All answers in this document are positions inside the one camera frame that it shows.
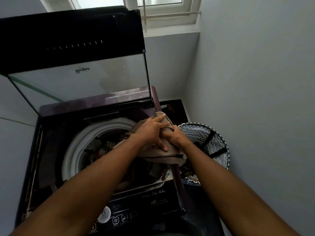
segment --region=person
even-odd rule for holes
[[[167,151],[159,134],[187,155],[233,235],[298,235],[252,189],[204,154],[177,126],[172,133],[160,132],[169,124],[160,123],[164,116],[149,118],[123,144],[67,181],[11,235],[87,235],[143,146],[157,144]]]

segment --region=left hand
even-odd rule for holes
[[[159,138],[160,129],[169,125],[169,122],[160,123],[164,117],[165,114],[156,118],[149,118],[138,128],[134,135],[137,136],[145,145],[156,144],[162,150],[167,151],[167,146]]]

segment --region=beige fabric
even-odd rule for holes
[[[162,115],[163,112],[157,112],[155,116],[152,116],[151,118],[158,117]],[[118,143],[115,147],[119,146],[121,143],[123,143],[128,137],[132,134],[135,133],[138,128],[146,121],[142,120],[138,122],[136,125],[132,127],[132,129],[126,133],[126,136],[124,140],[122,140],[120,143]],[[172,127],[172,122],[171,120],[165,116],[160,122],[170,122],[170,124],[161,129],[161,131],[174,131]],[[163,151],[160,149],[158,146],[150,146],[146,145],[143,147],[143,149],[139,152],[138,157],[142,157],[147,161],[150,162],[159,162],[159,163],[167,163],[167,164],[178,164],[179,166],[183,165],[186,160],[180,157],[176,157],[176,155],[183,155],[183,153],[179,150],[178,147],[172,145],[168,140],[165,138],[161,138],[161,141],[167,146],[167,151]]]

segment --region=washing machine lid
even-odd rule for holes
[[[139,10],[102,7],[0,19],[0,73],[46,104],[149,88]]]

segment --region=left arm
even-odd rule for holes
[[[143,146],[165,149],[158,136],[169,124],[159,123],[163,117],[149,118],[123,144],[67,181],[11,235],[87,235]]]

